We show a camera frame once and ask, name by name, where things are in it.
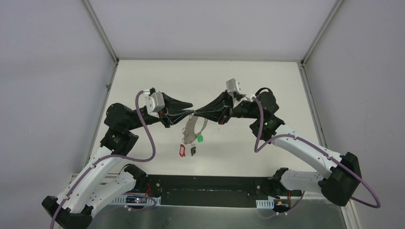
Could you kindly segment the perforated metal ring plate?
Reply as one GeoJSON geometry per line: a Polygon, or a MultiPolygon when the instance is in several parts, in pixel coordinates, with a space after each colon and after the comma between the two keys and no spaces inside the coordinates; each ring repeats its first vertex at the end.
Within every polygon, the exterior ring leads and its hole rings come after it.
{"type": "Polygon", "coordinates": [[[182,142],[184,145],[194,146],[195,145],[194,142],[197,141],[197,136],[202,135],[202,131],[207,127],[208,120],[204,118],[203,125],[202,125],[200,131],[196,132],[195,126],[196,126],[198,118],[199,117],[194,116],[194,115],[189,116],[186,126],[182,130],[182,134],[183,134],[182,142]]]}

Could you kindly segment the key with black tag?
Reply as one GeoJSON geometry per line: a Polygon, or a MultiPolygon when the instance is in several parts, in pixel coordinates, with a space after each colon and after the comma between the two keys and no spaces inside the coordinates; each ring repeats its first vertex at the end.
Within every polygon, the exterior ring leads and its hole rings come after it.
{"type": "Polygon", "coordinates": [[[191,156],[194,156],[196,154],[196,146],[191,147],[191,156]]]}

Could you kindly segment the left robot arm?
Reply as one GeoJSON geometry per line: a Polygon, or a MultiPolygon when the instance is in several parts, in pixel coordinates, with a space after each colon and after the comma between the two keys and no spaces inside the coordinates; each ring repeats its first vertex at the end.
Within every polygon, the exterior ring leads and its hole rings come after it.
{"type": "Polygon", "coordinates": [[[101,181],[128,154],[139,137],[133,129],[162,123],[166,128],[177,124],[192,113],[192,103],[171,98],[154,89],[140,91],[135,97],[135,109],[112,104],[106,112],[108,130],[93,157],[59,195],[47,196],[42,205],[51,217],[50,228],[56,224],[64,229],[86,229],[105,206],[125,192],[140,193],[145,189],[145,173],[131,158],[124,173],[106,185],[101,181]]]}

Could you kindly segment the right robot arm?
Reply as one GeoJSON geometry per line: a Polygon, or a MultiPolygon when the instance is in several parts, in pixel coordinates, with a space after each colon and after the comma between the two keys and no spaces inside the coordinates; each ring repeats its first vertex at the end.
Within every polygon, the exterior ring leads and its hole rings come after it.
{"type": "Polygon", "coordinates": [[[278,169],[271,182],[271,189],[276,195],[284,195],[289,190],[310,191],[322,194],[335,205],[346,206],[353,199],[357,187],[364,183],[358,157],[350,152],[343,155],[304,138],[276,117],[278,109],[276,98],[268,88],[261,88],[252,96],[225,90],[194,114],[220,125],[230,118],[253,119],[249,127],[256,137],[254,152],[274,145],[315,169],[315,172],[278,169]]]}

